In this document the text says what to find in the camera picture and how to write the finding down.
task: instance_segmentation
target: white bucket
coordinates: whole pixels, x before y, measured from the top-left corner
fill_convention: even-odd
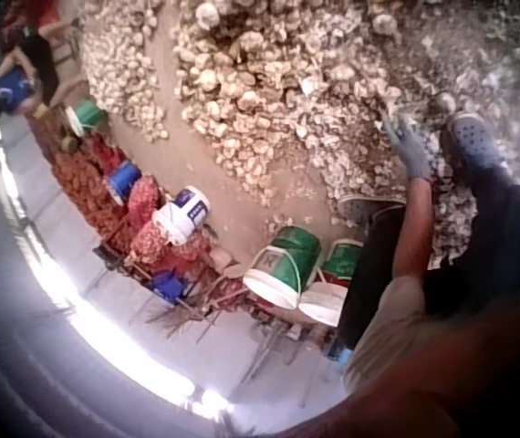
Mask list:
[[[298,308],[312,319],[336,327],[348,289],[332,283],[317,282],[305,292]]]
[[[298,292],[259,269],[248,269],[244,275],[244,284],[255,294],[280,308],[292,310],[298,304]]]
[[[175,199],[152,214],[152,221],[169,237],[173,245],[184,245],[210,211],[203,193],[188,185]]]

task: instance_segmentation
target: glove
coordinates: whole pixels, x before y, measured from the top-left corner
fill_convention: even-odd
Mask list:
[[[398,114],[398,130],[391,124],[390,116],[382,113],[384,130],[390,138],[394,151],[406,166],[410,178],[431,180],[431,166],[424,152],[422,140],[412,130],[411,122],[403,114]]]

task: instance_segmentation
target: shoe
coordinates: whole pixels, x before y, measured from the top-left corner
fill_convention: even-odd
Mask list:
[[[338,201],[339,215],[367,230],[380,214],[396,208],[403,208],[406,203],[384,197],[369,197],[360,194],[349,194]]]
[[[481,170],[501,167],[502,158],[495,146],[495,136],[478,114],[464,113],[452,117],[442,131],[441,141],[452,155],[453,168],[462,166],[466,177]]]

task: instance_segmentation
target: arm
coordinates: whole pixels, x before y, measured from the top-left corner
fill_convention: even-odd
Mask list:
[[[404,223],[394,254],[394,278],[413,276],[422,283],[432,252],[433,223],[431,184],[422,178],[411,178]]]
[[[406,166],[409,176],[408,202],[394,254],[392,275],[394,278],[412,276],[422,283],[432,252],[434,213],[431,168],[424,146],[413,132],[409,120],[399,114],[399,133],[394,130],[387,114],[383,114],[382,118],[390,142]]]
[[[5,56],[0,65],[0,78],[11,71],[16,65],[20,65],[25,71],[26,78],[31,82],[35,82],[36,70],[31,64],[29,58],[23,53],[20,47],[15,47],[11,53]]]
[[[20,47],[15,47],[15,50],[13,50],[13,56],[16,63],[18,63],[25,71],[26,78],[29,79],[29,82],[35,84],[36,69],[33,67],[33,64],[31,64],[31,61],[25,53],[23,53],[23,50],[21,50]]]
[[[6,73],[11,71],[11,69],[16,65],[15,62],[15,55],[13,52],[9,53],[5,56],[3,59],[3,62],[1,62],[0,65],[0,78],[4,76]]]

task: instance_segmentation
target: plastic bucket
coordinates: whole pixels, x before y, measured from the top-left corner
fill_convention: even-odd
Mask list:
[[[300,299],[298,308],[303,313],[328,326],[338,325],[362,246],[361,242],[348,239],[333,243],[317,281]]]
[[[338,279],[351,279],[363,244],[357,240],[339,239],[333,242],[327,260],[321,267]]]
[[[114,202],[118,205],[124,205],[129,197],[130,189],[141,176],[140,169],[126,160],[111,176],[107,177],[106,188]]]
[[[287,226],[255,258],[244,274],[254,293],[281,308],[296,308],[315,271],[321,243],[308,231]]]
[[[210,211],[207,197],[188,185],[175,199],[152,214],[152,221],[173,245],[184,245]]]
[[[75,109],[66,108],[69,125],[78,137],[86,130],[92,130],[98,123],[108,117],[108,113],[96,106],[91,100],[82,100]]]

